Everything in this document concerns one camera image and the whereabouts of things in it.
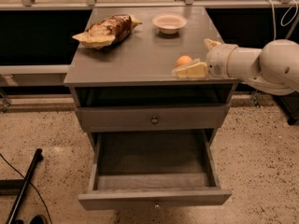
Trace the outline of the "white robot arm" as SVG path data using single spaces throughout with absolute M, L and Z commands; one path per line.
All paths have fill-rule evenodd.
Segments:
M 238 79 L 254 89 L 273 95 L 299 91 L 299 45 L 279 39 L 262 49 L 241 48 L 206 38 L 206 60 L 178 65 L 171 74 L 180 79 Z

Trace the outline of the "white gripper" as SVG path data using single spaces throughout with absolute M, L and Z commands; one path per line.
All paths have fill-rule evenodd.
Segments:
M 228 62 L 238 45 L 221 44 L 221 42 L 210 38 L 205 38 L 204 44 L 209 51 L 206 55 L 206 63 L 194 59 L 173 69 L 171 75 L 180 79 L 197 79 L 205 77 L 209 70 L 209 74 L 213 77 L 228 79 Z

